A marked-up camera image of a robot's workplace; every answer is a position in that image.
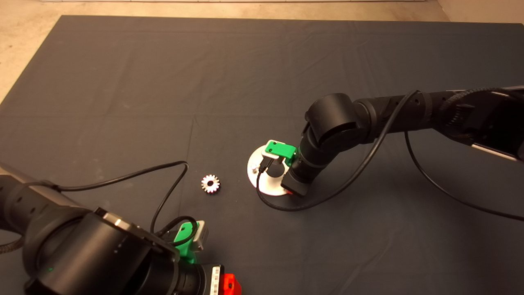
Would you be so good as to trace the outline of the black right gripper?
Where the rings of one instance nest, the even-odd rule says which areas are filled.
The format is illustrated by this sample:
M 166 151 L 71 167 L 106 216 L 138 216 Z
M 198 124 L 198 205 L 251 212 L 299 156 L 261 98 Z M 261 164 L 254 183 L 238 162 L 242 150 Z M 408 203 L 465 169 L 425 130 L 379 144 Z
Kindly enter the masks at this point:
M 286 189 L 288 195 L 304 197 L 309 192 L 312 183 L 313 177 L 304 174 L 300 169 L 290 167 L 288 172 L 283 176 L 282 188 Z

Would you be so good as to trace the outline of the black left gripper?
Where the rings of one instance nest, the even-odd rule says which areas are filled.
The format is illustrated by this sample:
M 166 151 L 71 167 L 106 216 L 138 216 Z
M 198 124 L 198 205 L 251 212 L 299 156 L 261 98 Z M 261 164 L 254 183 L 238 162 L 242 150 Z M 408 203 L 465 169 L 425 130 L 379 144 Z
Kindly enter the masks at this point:
M 181 264 L 181 295 L 241 295 L 242 286 L 222 264 Z

